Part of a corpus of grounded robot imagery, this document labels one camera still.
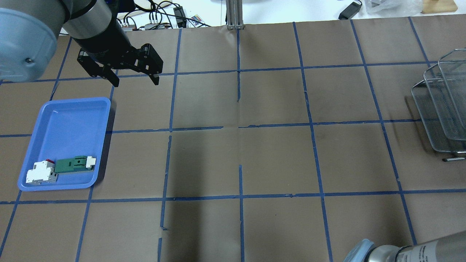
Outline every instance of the green electrical component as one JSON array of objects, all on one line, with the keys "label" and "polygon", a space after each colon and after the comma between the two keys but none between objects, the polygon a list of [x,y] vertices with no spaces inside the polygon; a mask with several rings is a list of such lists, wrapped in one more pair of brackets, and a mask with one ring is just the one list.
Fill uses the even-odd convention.
[{"label": "green electrical component", "polygon": [[76,156],[72,159],[60,159],[55,164],[55,173],[71,173],[81,171],[91,171],[92,168],[86,168],[87,156]]}]

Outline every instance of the wooden block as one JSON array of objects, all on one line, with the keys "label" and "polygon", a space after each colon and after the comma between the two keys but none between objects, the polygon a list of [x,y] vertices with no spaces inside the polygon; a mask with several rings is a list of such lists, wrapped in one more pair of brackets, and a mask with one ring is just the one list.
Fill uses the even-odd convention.
[{"label": "wooden block", "polygon": [[424,0],[423,14],[455,12],[458,10],[454,0]]}]

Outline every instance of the plastic bag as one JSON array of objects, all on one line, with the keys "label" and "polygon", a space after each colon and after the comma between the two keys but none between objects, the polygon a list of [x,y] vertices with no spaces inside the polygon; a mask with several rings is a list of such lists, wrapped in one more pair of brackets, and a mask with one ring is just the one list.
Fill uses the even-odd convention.
[{"label": "plastic bag", "polygon": [[422,0],[364,0],[366,12],[378,13],[381,16],[411,16],[423,9]]}]

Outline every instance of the blue tape line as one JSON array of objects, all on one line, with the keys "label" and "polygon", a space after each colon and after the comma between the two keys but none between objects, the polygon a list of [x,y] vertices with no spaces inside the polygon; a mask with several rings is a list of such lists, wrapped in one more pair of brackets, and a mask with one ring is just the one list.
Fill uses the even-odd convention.
[{"label": "blue tape line", "polygon": [[31,134],[17,134],[17,135],[0,135],[0,138],[23,138],[30,137]]},{"label": "blue tape line", "polygon": [[173,197],[166,198],[166,201],[200,201],[200,200],[220,200],[220,199],[238,199],[238,195],[225,196],[203,196],[203,197]]},{"label": "blue tape line", "polygon": [[150,198],[119,198],[119,199],[92,199],[91,203],[126,203],[126,202],[159,202],[163,201],[162,197]]},{"label": "blue tape line", "polygon": [[165,179],[164,179],[164,192],[162,201],[162,211],[160,212],[160,227],[164,228],[165,221],[165,204],[167,198],[167,187],[168,187],[168,171],[170,169],[170,151],[171,151],[171,135],[168,137],[168,148],[167,148],[167,160],[165,162]]},{"label": "blue tape line", "polygon": [[52,99],[54,98],[54,94],[58,88],[58,82],[60,81],[60,75],[62,74],[62,70],[63,70],[63,66],[65,65],[65,61],[66,61],[66,57],[68,55],[68,51],[69,51],[69,47],[71,46],[71,40],[72,38],[70,37],[69,38],[69,41],[68,41],[68,45],[66,46],[66,51],[65,51],[65,55],[63,56],[63,59],[62,59],[62,64],[60,65],[60,70],[58,70],[58,74],[57,74],[57,78],[55,79],[55,84],[54,84],[54,88],[52,89],[52,94],[50,94],[50,101],[52,101]]},{"label": "blue tape line", "polygon": [[314,151],[314,158],[315,158],[315,168],[317,171],[317,180],[319,182],[319,194],[321,197],[321,204],[322,204],[322,218],[323,218],[323,223],[324,223],[324,229],[325,229],[325,238],[327,240],[327,250],[329,252],[329,260],[330,262],[333,262],[333,255],[332,255],[332,246],[330,244],[330,234],[329,234],[329,224],[327,222],[327,211],[325,208],[325,200],[324,200],[324,191],[323,191],[323,186],[322,186],[322,177],[321,177],[321,171],[320,171],[320,165],[319,165],[319,157],[317,154],[317,145],[315,143],[315,135],[314,135],[314,125],[312,124],[312,115],[311,115],[311,110],[309,106],[309,97],[308,97],[308,88],[306,85],[306,76],[304,74],[304,66],[302,62],[302,54],[301,54],[301,46],[299,44],[299,37],[298,37],[298,31],[296,29],[296,23],[293,22],[293,30],[295,31],[295,38],[296,38],[296,45],[298,47],[298,55],[299,55],[299,63],[301,66],[301,76],[302,76],[302,85],[304,88],[304,97],[306,99],[306,107],[308,110],[308,118],[309,118],[309,123],[311,123],[310,129],[311,129],[311,138],[312,138],[312,148]]},{"label": "blue tape line", "polygon": [[369,63],[366,66],[384,66],[384,65],[422,65],[426,64],[426,62],[397,62],[397,63]]},{"label": "blue tape line", "polygon": [[181,45],[181,32],[182,29],[179,30],[178,33],[178,45],[176,48],[176,61],[175,61],[175,74],[173,78],[173,91],[171,93],[171,107],[170,107],[170,132],[173,129],[173,111],[175,109],[175,95],[176,95],[176,81],[178,78],[178,62],[179,62],[179,47]]},{"label": "blue tape line", "polygon": [[393,173],[395,174],[395,179],[397,181],[398,191],[400,193],[401,202],[403,204],[404,214],[406,216],[406,221],[408,222],[408,228],[409,228],[409,231],[410,231],[410,234],[411,234],[413,244],[416,245],[417,244],[416,236],[414,235],[414,230],[413,230],[413,227],[412,227],[411,218],[410,218],[409,211],[408,211],[408,206],[406,204],[406,200],[404,199],[403,188],[401,187],[401,183],[399,181],[398,170],[397,170],[397,166],[396,166],[396,163],[395,163],[395,158],[393,157],[393,152],[391,150],[390,141],[388,139],[387,130],[386,130],[385,124],[384,124],[384,119],[382,117],[382,113],[380,112],[380,107],[379,107],[379,104],[377,102],[377,97],[376,97],[376,94],[375,94],[375,91],[374,91],[374,86],[372,85],[372,81],[370,79],[369,70],[367,69],[366,60],[364,59],[363,50],[361,48],[361,43],[359,42],[359,38],[357,36],[357,32],[356,32],[356,28],[354,26],[353,20],[350,20],[350,23],[351,23],[351,27],[353,29],[354,37],[356,39],[357,48],[359,49],[359,54],[361,55],[361,59],[362,59],[363,64],[364,64],[364,70],[366,72],[367,81],[369,83],[370,91],[372,93],[372,98],[374,99],[374,104],[376,106],[377,114],[378,114],[378,117],[379,117],[379,120],[380,120],[380,125],[381,125],[382,131],[384,133],[385,143],[387,144],[387,150],[388,150],[388,154],[390,156],[391,165],[393,167]]},{"label": "blue tape line", "polygon": [[[434,193],[466,193],[466,188],[455,189],[421,189],[403,190],[403,194],[434,194]],[[400,194],[400,191],[369,191],[369,192],[334,192],[324,193],[325,197],[332,196],[371,196],[371,195],[393,195]],[[92,199],[91,203],[122,203],[122,202],[161,202],[161,201],[199,201],[199,200],[220,200],[220,199],[240,199],[240,198],[293,198],[293,197],[321,197],[320,193],[297,193],[297,194],[250,194],[250,195],[222,195],[205,197],[154,197],[154,198],[124,198],[124,199]],[[26,200],[19,201],[23,204],[73,204],[87,203],[87,200]],[[16,201],[0,201],[0,205],[14,205]]]},{"label": "blue tape line", "polygon": [[221,73],[232,73],[232,72],[236,72],[236,70],[218,70],[218,71],[184,72],[184,73],[178,73],[178,75],[221,74]]},{"label": "blue tape line", "polygon": [[384,120],[384,123],[407,123],[407,122],[421,122],[421,119],[395,119],[395,120]]},{"label": "blue tape line", "polygon": [[192,130],[215,130],[222,129],[223,126],[203,126],[203,127],[181,127],[173,128],[173,131],[192,131]]},{"label": "blue tape line", "polygon": [[241,69],[240,72],[281,71],[281,70],[295,70],[295,69],[301,69],[301,68],[300,67],[279,67],[279,68]]},{"label": "blue tape line", "polygon": [[113,130],[112,134],[121,134],[121,133],[149,133],[149,132],[166,132],[170,131],[168,128],[161,129],[135,129],[135,130]]},{"label": "blue tape line", "polygon": [[325,196],[374,196],[374,195],[395,195],[399,191],[373,191],[373,192],[344,192],[344,193],[325,193]]},{"label": "blue tape line", "polygon": [[[201,127],[180,127],[180,128],[172,128],[171,131],[193,131],[193,130],[215,130],[215,129],[222,129],[223,126],[201,126]],[[169,128],[161,128],[161,129],[136,129],[136,130],[114,130],[108,133],[112,134],[121,134],[121,133],[150,133],[150,132],[169,132]]]},{"label": "blue tape line", "polygon": [[85,199],[81,200],[23,200],[19,204],[75,204],[75,203],[87,203]]},{"label": "blue tape line", "polygon": [[239,167],[240,174],[240,243],[241,243],[241,262],[245,261],[244,252],[244,207],[243,207],[243,166]]},{"label": "blue tape line", "polygon": [[251,124],[248,126],[240,126],[238,128],[260,128],[260,127],[283,127],[283,126],[307,126],[309,123],[295,123],[295,124]]},{"label": "blue tape line", "polygon": [[[345,121],[345,122],[316,122],[312,125],[332,125],[332,124],[371,124],[379,123],[379,120],[364,120],[364,121]],[[405,123],[405,122],[421,122],[421,119],[393,119],[393,120],[384,120],[384,123]],[[240,126],[238,128],[261,128],[261,127],[287,127],[287,126],[308,126],[309,123],[291,123],[291,124],[251,124],[249,126]],[[180,127],[173,128],[172,131],[193,131],[193,130],[215,130],[223,129],[224,126],[202,126],[202,127]],[[161,129],[134,129],[134,130],[113,130],[107,133],[111,134],[121,134],[121,133],[149,133],[149,132],[168,132],[169,128]],[[30,137],[31,134],[14,134],[14,135],[0,135],[0,138],[20,138],[20,137]]]},{"label": "blue tape line", "polygon": [[349,64],[349,65],[324,65],[324,66],[303,66],[304,69],[318,69],[318,68],[340,68],[340,67],[361,67],[362,64]]},{"label": "blue tape line", "polygon": [[158,247],[157,247],[157,262],[160,262],[161,257],[162,257],[162,238],[159,237]]},{"label": "blue tape line", "polygon": [[[385,66],[385,65],[412,65],[412,64],[434,64],[436,61],[427,61],[427,62],[397,62],[397,63],[369,63],[366,66]],[[362,67],[363,64],[347,64],[347,65],[323,65],[323,66],[305,66],[304,69],[318,69],[318,68],[340,68],[340,67]],[[260,69],[240,69],[239,72],[256,72],[256,71],[280,71],[280,70],[295,70],[301,69],[301,67],[283,67],[283,68],[260,68]],[[178,72],[177,75],[200,75],[200,74],[222,74],[222,73],[232,73],[237,72],[238,70],[217,70],[217,71],[200,71],[200,72]],[[159,76],[174,76],[175,73],[161,73]],[[137,75],[124,75],[118,76],[119,78],[128,78],[128,77],[149,77],[145,74]],[[102,79],[100,76],[97,77],[75,77],[75,78],[60,78],[59,81],[75,81],[75,80],[89,80],[89,79]],[[57,79],[39,79],[34,80],[34,82],[54,82]],[[12,81],[3,81],[5,84],[14,83]]]},{"label": "blue tape line", "polygon": [[241,99],[241,79],[240,79],[240,72],[241,72],[241,65],[240,65],[240,30],[236,30],[236,56],[237,56],[237,72],[238,72],[238,99],[237,102]]},{"label": "blue tape line", "polygon": [[419,35],[416,32],[416,28],[414,27],[411,17],[408,17],[408,20],[409,20],[409,24],[411,25],[412,31],[414,33],[414,36],[416,37],[416,40],[418,41],[419,47],[421,48],[422,55],[424,56],[424,59],[427,62],[427,65],[430,67],[431,64],[429,62],[429,58],[427,58],[427,54],[425,53],[425,50],[422,47],[421,39],[419,38]]},{"label": "blue tape line", "polygon": [[380,123],[379,120],[365,120],[365,121],[344,121],[344,122],[316,122],[312,123],[312,125],[330,125],[330,124],[372,124],[372,123]]},{"label": "blue tape line", "polygon": [[87,217],[88,217],[88,214],[89,214],[89,207],[90,207],[90,204],[91,204],[92,192],[93,191],[94,191],[94,185],[92,185],[90,187],[90,189],[89,189],[89,195],[88,195],[88,200],[87,200],[87,205],[86,205],[86,211],[84,212],[84,219],[82,221],[81,233],[79,235],[78,250],[76,251],[75,262],[79,261],[79,256],[81,255],[82,240],[84,238],[84,230],[86,229]]},{"label": "blue tape line", "polygon": [[425,189],[425,190],[405,190],[405,194],[432,194],[432,193],[465,193],[466,188],[458,189]]},{"label": "blue tape line", "polygon": [[7,229],[5,230],[5,235],[3,236],[3,241],[1,242],[0,246],[0,257],[3,253],[3,248],[5,248],[5,243],[7,242],[8,234],[10,233],[11,224],[13,223],[14,215],[16,214],[16,209],[18,208],[18,203],[20,202],[21,197],[21,190],[18,191],[18,195],[16,196],[16,201],[14,202],[13,210],[11,211],[10,220],[8,221]]}]

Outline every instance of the table surface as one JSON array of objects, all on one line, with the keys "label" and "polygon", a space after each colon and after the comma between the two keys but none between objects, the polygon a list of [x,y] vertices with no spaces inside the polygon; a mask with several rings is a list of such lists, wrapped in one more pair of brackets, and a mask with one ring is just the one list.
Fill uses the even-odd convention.
[{"label": "table surface", "polygon": [[[363,238],[404,246],[465,230],[466,163],[441,161],[411,97],[466,46],[465,22],[129,32],[164,71],[154,86],[120,70],[117,88],[60,37],[40,80],[0,83],[0,261],[338,262]],[[18,191],[40,106],[80,97],[116,103],[105,177]]]}]

